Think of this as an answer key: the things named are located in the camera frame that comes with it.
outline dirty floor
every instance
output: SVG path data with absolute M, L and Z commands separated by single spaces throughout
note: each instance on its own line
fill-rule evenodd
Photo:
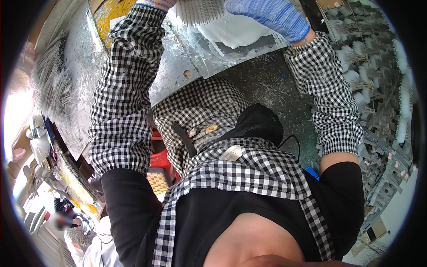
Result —
M 235 84 L 252 103 L 260 103 L 275 112 L 283 127 L 284 139 L 295 135 L 301 145 L 300 163 L 310 166 L 310 157 L 317 163 L 317 133 L 311 123 L 308 98 L 300 98 L 283 52 L 278 50 L 229 68 L 216 77 Z M 298 145 L 290 138 L 281 150 L 298 155 Z

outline checkered arm sleeve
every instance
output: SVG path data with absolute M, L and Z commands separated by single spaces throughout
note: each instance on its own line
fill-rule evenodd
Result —
M 89 151 L 99 174 L 121 168 L 145 174 L 151 155 L 148 89 L 163 53 L 164 12 L 135 5 L 108 33 L 111 53 L 105 62 L 95 100 Z
M 333 152 L 357 155 L 363 136 L 357 123 L 357 105 L 328 36 L 316 32 L 311 43 L 288 49 L 285 59 L 300 92 L 314 97 L 317 112 L 313 114 L 313 125 L 319 132 L 323 155 Z

